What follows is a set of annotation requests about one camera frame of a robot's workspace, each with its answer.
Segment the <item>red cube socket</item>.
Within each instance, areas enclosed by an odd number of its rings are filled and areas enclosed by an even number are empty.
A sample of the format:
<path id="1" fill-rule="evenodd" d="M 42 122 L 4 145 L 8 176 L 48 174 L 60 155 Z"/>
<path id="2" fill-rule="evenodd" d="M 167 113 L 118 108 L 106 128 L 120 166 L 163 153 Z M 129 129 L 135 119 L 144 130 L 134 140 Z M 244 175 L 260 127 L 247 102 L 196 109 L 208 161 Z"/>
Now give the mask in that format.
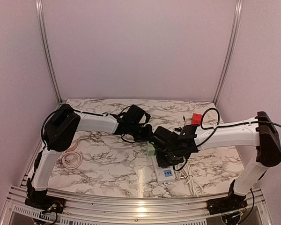
<path id="1" fill-rule="evenodd" d="M 202 120 L 202 114 L 194 113 L 192 115 L 192 125 L 200 125 Z"/>

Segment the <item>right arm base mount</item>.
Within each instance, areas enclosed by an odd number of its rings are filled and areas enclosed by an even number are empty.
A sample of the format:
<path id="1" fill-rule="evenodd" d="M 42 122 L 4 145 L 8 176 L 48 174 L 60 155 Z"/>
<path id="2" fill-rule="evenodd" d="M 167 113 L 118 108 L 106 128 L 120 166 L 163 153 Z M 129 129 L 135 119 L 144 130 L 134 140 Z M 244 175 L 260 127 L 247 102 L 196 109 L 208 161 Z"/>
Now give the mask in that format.
<path id="1" fill-rule="evenodd" d="M 231 186 L 226 197 L 208 200 L 207 209 L 210 215 L 214 215 L 246 208 L 248 204 L 245 198 L 246 196 L 236 195 Z"/>

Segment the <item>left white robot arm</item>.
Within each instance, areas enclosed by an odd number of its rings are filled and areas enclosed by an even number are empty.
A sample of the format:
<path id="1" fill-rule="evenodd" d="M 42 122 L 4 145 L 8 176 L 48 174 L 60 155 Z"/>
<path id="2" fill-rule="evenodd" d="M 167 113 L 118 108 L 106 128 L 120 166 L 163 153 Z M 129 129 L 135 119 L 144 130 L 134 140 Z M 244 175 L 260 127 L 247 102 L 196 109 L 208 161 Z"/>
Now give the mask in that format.
<path id="1" fill-rule="evenodd" d="M 146 142 L 153 133 L 149 120 L 150 115 L 136 105 L 128 106 L 119 114 L 98 114 L 62 104 L 47 116 L 41 127 L 44 146 L 27 179 L 28 188 L 35 190 L 31 196 L 32 202 L 41 209 L 50 204 L 50 198 L 42 191 L 47 189 L 57 159 L 70 147 L 76 132 L 104 132 L 121 137 L 130 135 L 133 142 Z"/>

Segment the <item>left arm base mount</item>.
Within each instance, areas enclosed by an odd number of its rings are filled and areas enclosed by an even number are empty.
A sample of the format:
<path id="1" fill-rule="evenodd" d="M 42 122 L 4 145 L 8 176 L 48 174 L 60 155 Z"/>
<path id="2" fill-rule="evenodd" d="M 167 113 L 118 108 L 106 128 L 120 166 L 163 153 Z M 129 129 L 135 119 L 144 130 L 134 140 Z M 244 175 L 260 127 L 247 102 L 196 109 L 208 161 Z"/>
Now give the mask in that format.
<path id="1" fill-rule="evenodd" d="M 62 213 L 65 206 L 65 199 L 47 195 L 47 189 L 36 191 L 31 185 L 27 186 L 25 205 L 40 209 L 40 210 L 55 210 L 57 213 Z"/>

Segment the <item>white long power strip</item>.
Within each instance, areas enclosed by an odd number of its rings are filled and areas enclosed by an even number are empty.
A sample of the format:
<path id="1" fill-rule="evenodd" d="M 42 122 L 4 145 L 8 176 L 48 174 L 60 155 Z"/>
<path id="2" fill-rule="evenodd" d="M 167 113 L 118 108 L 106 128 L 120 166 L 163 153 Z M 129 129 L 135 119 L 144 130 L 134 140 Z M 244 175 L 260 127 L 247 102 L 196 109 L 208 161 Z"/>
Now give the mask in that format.
<path id="1" fill-rule="evenodd" d="M 156 160 L 156 156 L 151 156 L 151 161 L 152 161 L 157 183 L 159 183 L 159 184 L 169 183 L 169 182 L 173 182 L 176 180 L 176 176 L 175 176 L 175 173 L 172 168 L 159 167 L 157 160 Z"/>

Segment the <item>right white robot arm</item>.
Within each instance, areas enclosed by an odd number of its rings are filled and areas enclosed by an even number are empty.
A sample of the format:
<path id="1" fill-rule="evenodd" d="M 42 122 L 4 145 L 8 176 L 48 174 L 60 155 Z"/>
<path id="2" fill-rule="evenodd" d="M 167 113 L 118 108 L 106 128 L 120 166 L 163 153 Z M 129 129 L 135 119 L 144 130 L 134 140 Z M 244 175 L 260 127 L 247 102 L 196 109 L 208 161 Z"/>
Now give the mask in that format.
<path id="1" fill-rule="evenodd" d="M 165 156 L 169 165 L 180 164 L 192 153 L 201 150 L 255 146 L 257 155 L 234 181 L 232 192 L 223 199 L 224 208 L 232 210 L 241 202 L 241 196 L 247 195 L 269 168 L 281 162 L 281 142 L 277 127 L 281 128 L 281 125 L 272 122 L 266 112 L 260 111 L 256 117 L 211 128 L 186 125 L 180 134 L 159 126 L 149 142 Z"/>

